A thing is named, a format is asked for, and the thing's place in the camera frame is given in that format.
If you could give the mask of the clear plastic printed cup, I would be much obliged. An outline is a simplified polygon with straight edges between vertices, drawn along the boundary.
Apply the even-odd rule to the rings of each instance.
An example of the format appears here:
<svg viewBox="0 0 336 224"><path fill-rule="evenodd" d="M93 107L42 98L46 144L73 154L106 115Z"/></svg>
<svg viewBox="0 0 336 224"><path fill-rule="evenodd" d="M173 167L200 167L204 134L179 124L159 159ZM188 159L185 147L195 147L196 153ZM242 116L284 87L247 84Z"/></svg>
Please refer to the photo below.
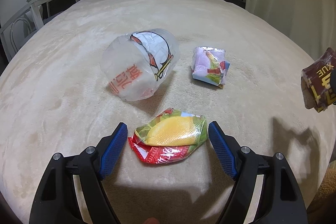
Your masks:
<svg viewBox="0 0 336 224"><path fill-rule="evenodd" d="M115 38L102 54L100 68L112 94L134 102L154 95L179 55L171 32L161 28L137 31Z"/></svg>

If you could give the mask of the purple colourful snack wrapper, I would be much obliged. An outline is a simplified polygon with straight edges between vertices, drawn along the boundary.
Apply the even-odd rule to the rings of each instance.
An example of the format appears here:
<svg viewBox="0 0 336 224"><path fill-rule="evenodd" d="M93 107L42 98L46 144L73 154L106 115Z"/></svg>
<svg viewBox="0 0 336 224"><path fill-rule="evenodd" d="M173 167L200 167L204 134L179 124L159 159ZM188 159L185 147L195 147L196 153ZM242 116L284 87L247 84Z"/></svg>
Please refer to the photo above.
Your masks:
<svg viewBox="0 0 336 224"><path fill-rule="evenodd" d="M224 49L205 46L194 49L191 64L193 79L223 88L229 67Z"/></svg>

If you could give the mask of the yellow red snack wrapper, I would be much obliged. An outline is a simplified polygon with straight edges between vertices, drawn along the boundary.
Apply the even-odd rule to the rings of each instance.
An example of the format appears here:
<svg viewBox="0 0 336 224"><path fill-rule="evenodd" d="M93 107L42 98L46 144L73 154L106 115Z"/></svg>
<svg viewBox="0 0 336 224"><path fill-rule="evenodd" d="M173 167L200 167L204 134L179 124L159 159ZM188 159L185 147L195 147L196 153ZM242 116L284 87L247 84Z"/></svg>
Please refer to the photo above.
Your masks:
<svg viewBox="0 0 336 224"><path fill-rule="evenodd" d="M208 138L204 116L168 108L134 130L127 141L145 164L170 164L185 160Z"/></svg>

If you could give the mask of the brown chocolate snack wrapper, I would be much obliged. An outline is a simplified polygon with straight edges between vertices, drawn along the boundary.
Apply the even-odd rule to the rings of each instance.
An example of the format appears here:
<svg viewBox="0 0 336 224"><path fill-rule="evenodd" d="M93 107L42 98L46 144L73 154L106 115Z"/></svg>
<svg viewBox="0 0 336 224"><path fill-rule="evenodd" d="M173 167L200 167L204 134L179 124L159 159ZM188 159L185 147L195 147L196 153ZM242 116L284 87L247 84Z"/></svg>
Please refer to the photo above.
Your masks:
<svg viewBox="0 0 336 224"><path fill-rule="evenodd" d="M328 48L301 71L301 90L307 109L314 108L320 113L335 105L335 50Z"/></svg>

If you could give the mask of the white desk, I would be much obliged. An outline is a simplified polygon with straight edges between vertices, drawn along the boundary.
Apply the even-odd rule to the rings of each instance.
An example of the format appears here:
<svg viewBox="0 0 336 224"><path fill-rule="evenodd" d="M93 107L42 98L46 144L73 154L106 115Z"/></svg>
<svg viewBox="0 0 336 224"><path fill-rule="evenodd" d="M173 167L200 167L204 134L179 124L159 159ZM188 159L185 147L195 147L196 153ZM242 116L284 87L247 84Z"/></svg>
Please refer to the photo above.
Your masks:
<svg viewBox="0 0 336 224"><path fill-rule="evenodd" d="M6 39L5 39L5 35L4 35L5 30L28 11L31 12L31 15L33 17L33 22L35 24L36 29L40 30L45 24L43 23L41 13L39 12L39 6L44 3L48 3L50 1L53 1L53 0L30 0L19 11L17 11L3 26L1 26L1 42L5 50L5 54L6 54L8 62L10 62L11 59L15 56L15 54L17 53L17 50L15 46L12 46L13 50L10 50L10 47L7 44Z"/></svg>

